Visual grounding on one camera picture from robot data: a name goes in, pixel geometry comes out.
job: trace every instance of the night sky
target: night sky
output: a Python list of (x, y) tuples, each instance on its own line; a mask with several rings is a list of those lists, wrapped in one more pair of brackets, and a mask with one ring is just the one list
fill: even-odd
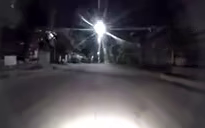
[(50, 10), (55, 10), (55, 27), (82, 26), (79, 14), (91, 20), (103, 16), (115, 27), (165, 25), (171, 17), (167, 0), (32, 0), (25, 10), (30, 26), (48, 25)]

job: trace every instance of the sidewalk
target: sidewalk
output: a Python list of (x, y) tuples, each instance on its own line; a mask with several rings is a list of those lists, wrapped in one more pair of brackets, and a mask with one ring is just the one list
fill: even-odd
[(160, 74), (160, 78), (187, 89), (205, 92), (205, 69), (173, 67), (169, 74)]

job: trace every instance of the street light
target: street light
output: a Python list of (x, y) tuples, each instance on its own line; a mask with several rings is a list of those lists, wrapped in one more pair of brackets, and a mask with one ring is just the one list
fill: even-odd
[(98, 43), (101, 43), (101, 39), (107, 31), (106, 26), (103, 23), (103, 21), (99, 20), (99, 21), (96, 22), (96, 24), (94, 25), (94, 31), (97, 33)]
[(97, 34), (97, 43), (99, 45), (97, 55), (98, 55), (98, 62), (100, 63), (101, 41), (102, 41), (102, 38), (103, 38), (104, 34), (107, 31), (106, 30), (106, 25), (104, 24), (104, 22), (102, 20), (98, 20), (96, 22), (96, 24), (93, 26), (93, 28), (94, 28), (94, 31)]

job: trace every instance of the road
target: road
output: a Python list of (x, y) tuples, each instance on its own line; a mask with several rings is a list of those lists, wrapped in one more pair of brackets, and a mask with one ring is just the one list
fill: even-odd
[(76, 64), (5, 79), (3, 86), (13, 123), (22, 128), (84, 128), (110, 118), (122, 127), (126, 120), (138, 128), (205, 128), (205, 93), (134, 68)]

